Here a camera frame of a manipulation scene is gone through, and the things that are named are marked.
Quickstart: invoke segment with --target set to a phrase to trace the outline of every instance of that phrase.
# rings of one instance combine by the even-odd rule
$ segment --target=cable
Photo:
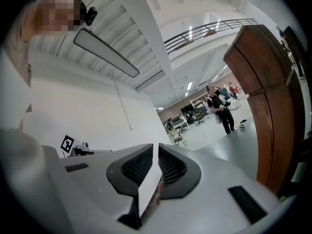
[[[126,118],[127,118],[127,121],[128,121],[128,124],[129,124],[129,128],[131,128],[131,124],[130,124],[130,122],[129,122],[129,119],[128,119],[128,116],[127,116],[125,107],[123,106],[122,99],[121,99],[121,97],[120,97],[119,90],[118,90],[118,87],[117,87],[117,83],[116,83],[116,81],[115,81],[115,75],[114,75],[113,78],[114,78],[113,80],[114,80],[114,83],[115,83],[115,86],[116,86],[117,94],[118,94],[118,97],[119,97],[119,100],[120,100],[122,109],[123,109],[123,111],[124,111],[124,113],[125,113],[125,116],[126,116]]]

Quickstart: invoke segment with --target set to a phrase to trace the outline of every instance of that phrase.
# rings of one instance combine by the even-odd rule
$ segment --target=lamp
[[[140,73],[125,57],[86,28],[79,30],[74,44],[105,60],[132,78]]]

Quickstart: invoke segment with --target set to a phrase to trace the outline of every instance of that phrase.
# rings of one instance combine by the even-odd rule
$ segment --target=black grille
[[[147,150],[124,163],[121,172],[128,179],[140,186],[153,164],[153,149]]]
[[[182,160],[162,148],[158,150],[158,164],[163,174],[165,187],[178,181],[187,170]]]

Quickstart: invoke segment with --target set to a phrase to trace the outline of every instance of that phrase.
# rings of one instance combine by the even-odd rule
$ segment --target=white wall
[[[33,111],[24,117],[24,132],[64,157],[65,135],[87,141],[91,149],[119,150],[170,140],[150,99],[118,83],[130,124],[114,82],[96,72],[43,53],[30,53]]]
[[[230,3],[210,0],[210,1],[193,1],[190,3],[181,3],[172,5],[163,10],[154,10],[153,14],[160,28],[181,18],[200,16],[207,12],[218,11],[236,11]]]
[[[245,14],[248,18],[254,18],[257,23],[264,24],[278,40],[281,38],[276,28],[277,24],[267,14],[253,4],[243,0],[239,11]]]
[[[160,28],[160,32],[164,41],[174,37],[184,31],[210,23],[211,13],[204,13],[198,16],[190,16],[180,18]]]
[[[285,30],[287,26],[290,26],[298,36],[303,47],[307,49],[308,41],[304,31],[293,12],[283,0],[242,0],[242,5],[244,1],[253,4],[263,11],[281,28],[281,30]]]
[[[221,18],[221,20],[232,20],[232,19],[244,19],[247,18],[246,15],[238,11],[218,11],[216,14]]]

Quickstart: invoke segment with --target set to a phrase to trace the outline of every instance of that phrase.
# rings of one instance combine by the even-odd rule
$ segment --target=grey floor
[[[249,104],[246,99],[246,95],[240,95],[240,104],[241,106],[237,109],[231,110],[231,113],[234,118],[234,127],[237,128],[239,123],[243,119],[249,119],[252,116],[252,112],[250,110]],[[205,123],[201,123],[198,126],[195,124],[190,126],[190,130],[188,128],[187,131],[183,132],[181,135],[187,141],[187,148],[189,150],[198,150],[207,145],[215,143],[220,138],[226,136],[222,124],[217,124],[215,122],[214,116],[209,116],[209,118],[204,119]]]
[[[311,130],[311,102],[310,94],[305,79],[300,80],[301,90],[305,105],[305,134]],[[237,128],[234,132],[226,135],[223,125],[217,125],[215,118],[210,116],[204,119],[205,123],[198,126],[194,124],[190,126],[190,130],[182,133],[187,141],[187,147],[180,143],[181,147],[197,152],[205,152],[217,158],[227,160],[233,165],[241,168],[250,178],[256,179],[258,168],[258,142],[256,129],[252,113],[247,102],[246,95],[240,96],[241,106],[235,110],[231,110],[235,120],[235,127],[239,126],[240,121],[247,119],[246,127],[242,130]],[[297,170],[293,176],[293,180],[299,181],[302,176],[299,163]]]

